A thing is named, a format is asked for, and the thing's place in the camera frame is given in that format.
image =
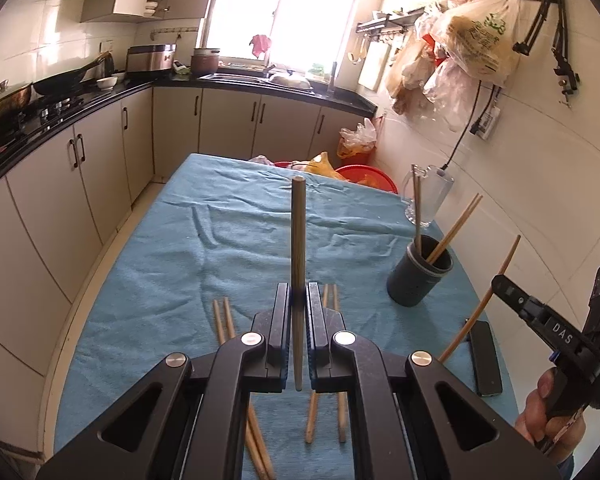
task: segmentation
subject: black phone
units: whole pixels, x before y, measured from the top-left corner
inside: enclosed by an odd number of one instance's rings
[[[474,362],[475,389],[481,397],[502,393],[502,378],[491,327],[478,320],[469,331],[471,358]]]

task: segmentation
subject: clear glass pitcher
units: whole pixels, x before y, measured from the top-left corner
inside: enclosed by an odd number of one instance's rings
[[[440,209],[446,196],[454,183],[453,178],[437,166],[427,166],[427,169],[416,166],[416,175],[420,176],[420,193],[422,204],[420,212],[420,225],[429,227],[433,218]],[[411,181],[411,171],[407,173],[402,183],[402,200],[406,206],[404,214],[409,221],[415,224],[416,213],[413,207],[413,182]]]

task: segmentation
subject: cabinet handle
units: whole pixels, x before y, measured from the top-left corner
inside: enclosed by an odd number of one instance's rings
[[[74,157],[75,157],[74,168],[77,168],[78,167],[78,150],[75,147],[75,142],[73,139],[69,139],[69,144],[74,149]]]
[[[80,157],[80,161],[84,162],[87,158],[84,156],[84,138],[82,137],[82,134],[78,134],[77,139],[80,140],[80,145],[82,146],[82,156]]]

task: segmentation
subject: black cable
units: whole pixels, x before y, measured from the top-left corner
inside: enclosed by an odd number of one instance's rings
[[[464,126],[464,130],[462,130],[462,133],[460,134],[460,138],[458,139],[458,142],[456,142],[456,145],[454,146],[454,150],[451,152],[451,156],[449,156],[449,160],[444,164],[444,166],[442,166],[442,168],[440,168],[442,171],[445,171],[446,168],[449,167],[449,164],[451,163],[451,159],[454,158],[454,155],[456,154],[456,150],[458,149],[458,146],[460,146],[460,142],[462,142],[462,138],[464,137],[464,134],[466,133],[467,129],[469,128],[469,124],[471,124],[471,118],[474,116],[474,112],[475,112],[475,105],[478,104],[478,97],[480,97],[480,86],[481,85],[482,85],[482,81],[478,82],[478,91],[475,93],[474,106],[472,106],[472,108],[471,108],[471,113],[469,114],[469,120],[466,122],[466,125]]]
[[[487,100],[487,104],[484,106],[484,110],[482,110],[482,113],[474,121],[474,124],[472,124],[471,127],[469,128],[469,131],[472,134],[474,134],[474,135],[476,133],[478,133],[478,128],[480,128],[480,122],[482,121],[482,118],[484,117],[485,113],[487,113],[487,110],[489,109],[489,106],[491,106],[491,100],[493,99],[493,95],[495,94],[495,89],[496,89],[496,85],[493,85],[491,87],[491,94],[489,95],[489,99]],[[502,88],[498,86],[498,93],[496,95],[500,94],[500,90],[502,90]]]

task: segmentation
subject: human hand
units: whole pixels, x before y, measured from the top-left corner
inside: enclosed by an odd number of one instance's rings
[[[554,416],[546,420],[546,405],[544,400],[554,387],[554,371],[547,370],[538,379],[538,388],[528,394],[525,410],[516,419],[515,428],[531,444],[541,441],[548,436],[553,438],[571,418],[570,416]],[[559,464],[564,462],[580,443],[586,424],[580,417],[569,430],[560,438],[554,449],[549,453],[549,459]]]

